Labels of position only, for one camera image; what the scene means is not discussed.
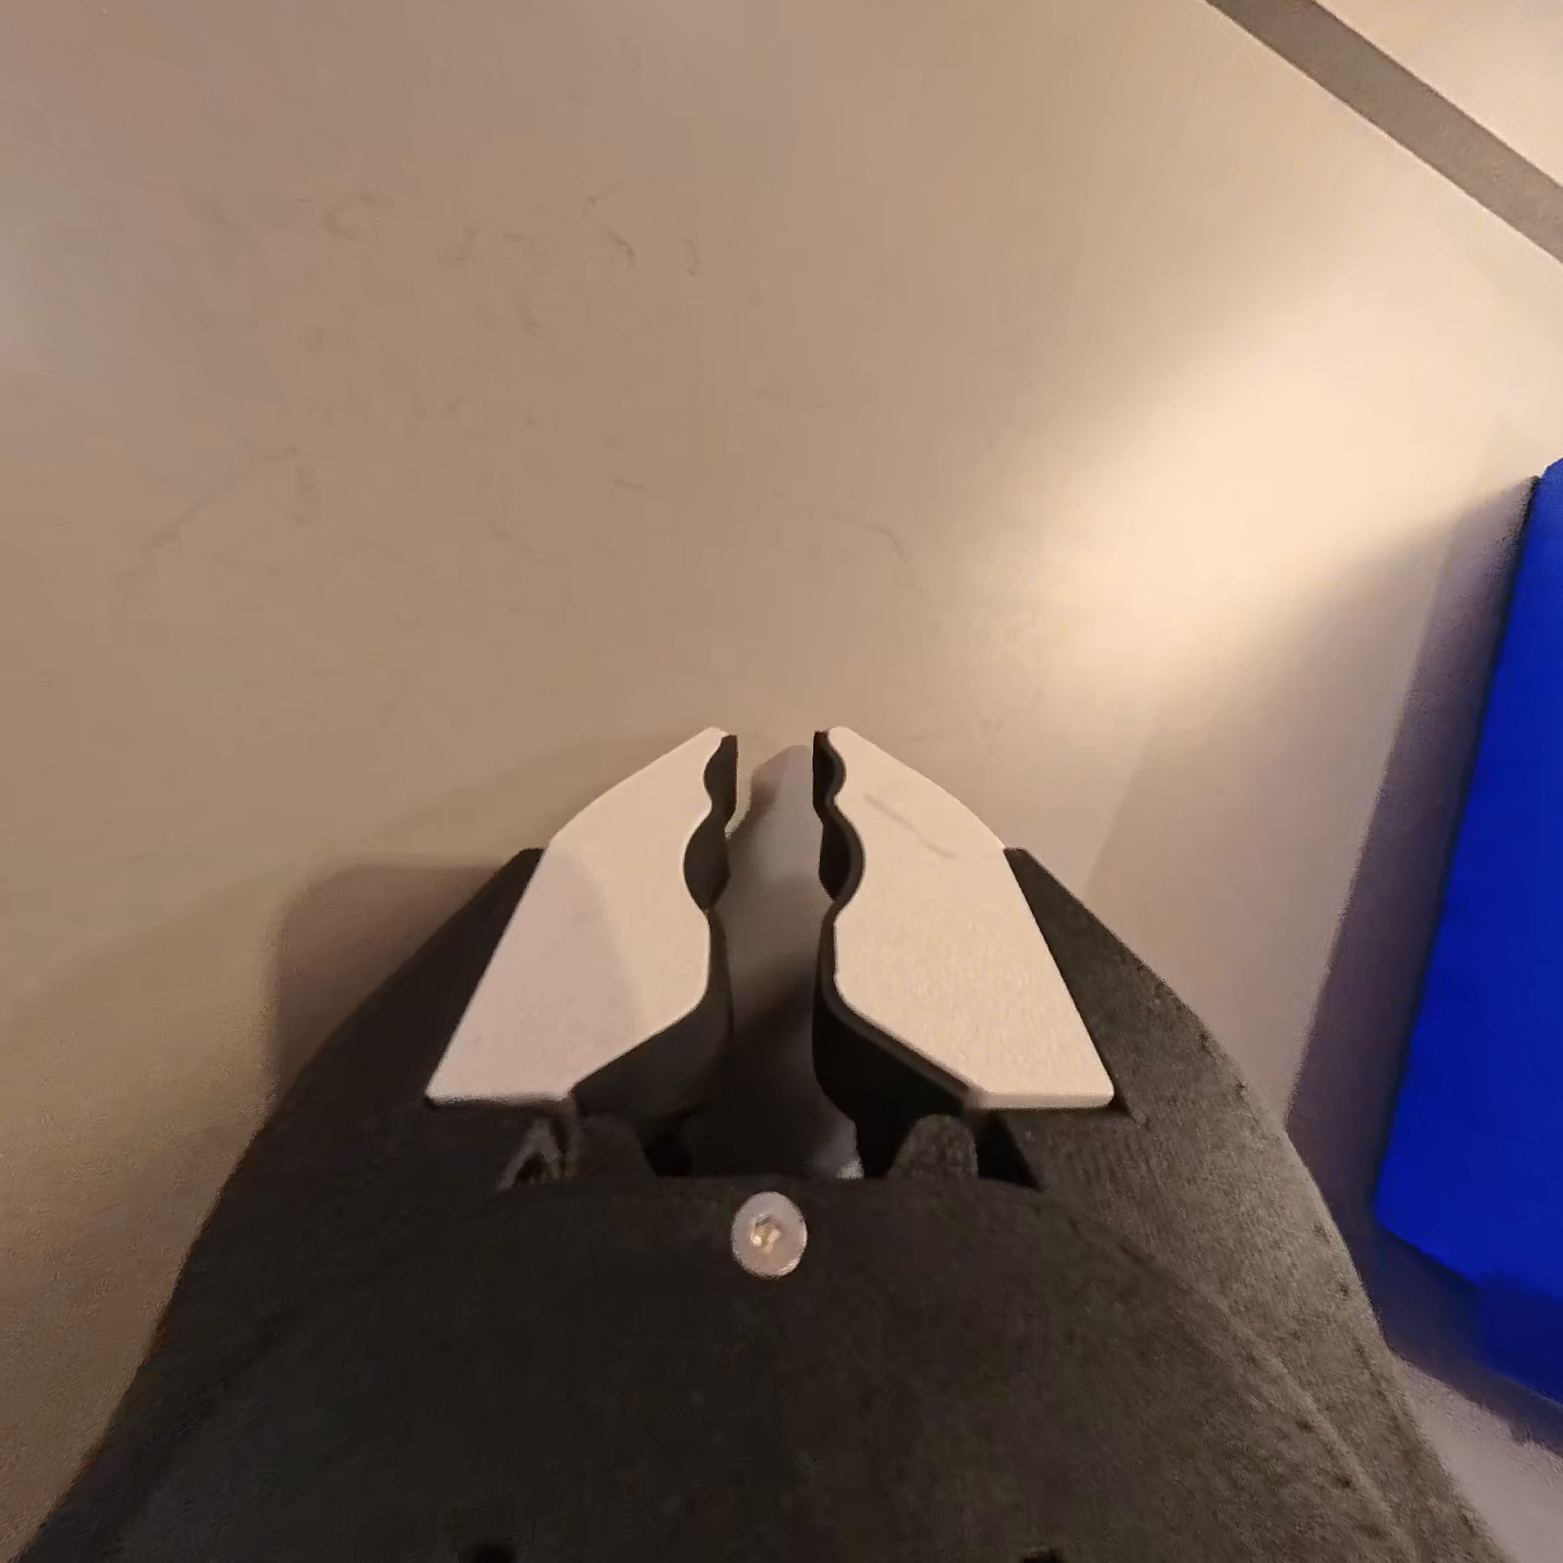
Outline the blue plastic bin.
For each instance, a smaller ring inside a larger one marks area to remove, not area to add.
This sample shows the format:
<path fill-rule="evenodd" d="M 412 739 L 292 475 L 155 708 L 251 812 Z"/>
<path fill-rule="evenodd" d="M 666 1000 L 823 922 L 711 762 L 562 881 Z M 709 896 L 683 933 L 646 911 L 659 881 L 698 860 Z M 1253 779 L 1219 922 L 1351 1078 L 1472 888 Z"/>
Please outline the blue plastic bin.
<path fill-rule="evenodd" d="M 1560 1402 L 1561 462 L 1520 526 L 1373 1212 L 1455 1281 L 1478 1359 Z"/>

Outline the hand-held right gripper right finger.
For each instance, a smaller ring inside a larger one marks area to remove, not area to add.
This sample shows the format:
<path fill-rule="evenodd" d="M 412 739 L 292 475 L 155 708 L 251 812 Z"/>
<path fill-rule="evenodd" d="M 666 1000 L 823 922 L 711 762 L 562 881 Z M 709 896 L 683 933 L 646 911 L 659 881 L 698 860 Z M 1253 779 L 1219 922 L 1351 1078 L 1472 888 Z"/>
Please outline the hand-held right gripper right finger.
<path fill-rule="evenodd" d="M 918 1121 L 1091 1112 L 1115 1087 L 1001 838 L 849 728 L 813 738 L 813 1071 L 860 1149 Z"/>

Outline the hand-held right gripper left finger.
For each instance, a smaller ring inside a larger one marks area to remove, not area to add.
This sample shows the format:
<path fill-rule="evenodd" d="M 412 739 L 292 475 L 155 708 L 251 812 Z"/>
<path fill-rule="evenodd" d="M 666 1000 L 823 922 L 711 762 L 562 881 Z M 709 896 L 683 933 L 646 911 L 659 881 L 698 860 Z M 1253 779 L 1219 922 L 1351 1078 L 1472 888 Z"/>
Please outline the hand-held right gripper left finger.
<path fill-rule="evenodd" d="M 425 1100 L 672 1134 L 733 1026 L 717 903 L 735 810 L 737 738 L 702 730 L 577 812 L 542 851 Z"/>

